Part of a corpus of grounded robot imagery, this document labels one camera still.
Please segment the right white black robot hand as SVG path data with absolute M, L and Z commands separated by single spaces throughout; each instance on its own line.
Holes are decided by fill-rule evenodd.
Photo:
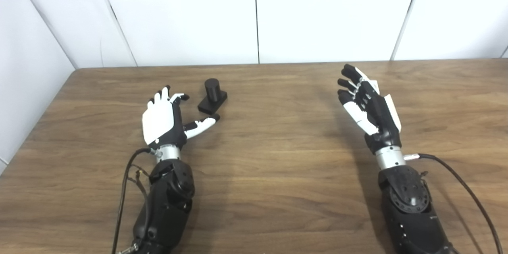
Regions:
M 345 111 L 365 133 L 371 153 L 383 148 L 401 147 L 401 122 L 390 94 L 382 96 L 378 81 L 359 68 L 345 64 L 339 78 L 338 98 Z

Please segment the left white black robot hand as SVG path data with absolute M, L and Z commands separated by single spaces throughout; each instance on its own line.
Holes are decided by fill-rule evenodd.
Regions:
M 185 93 L 170 95 L 170 86 L 167 85 L 147 102 L 147 109 L 142 115 L 142 131 L 150 148 L 156 150 L 164 145 L 174 145 L 181 149 L 188 139 L 210 129 L 221 119 L 218 114 L 213 114 L 183 124 L 180 103 L 186 100 L 189 96 Z

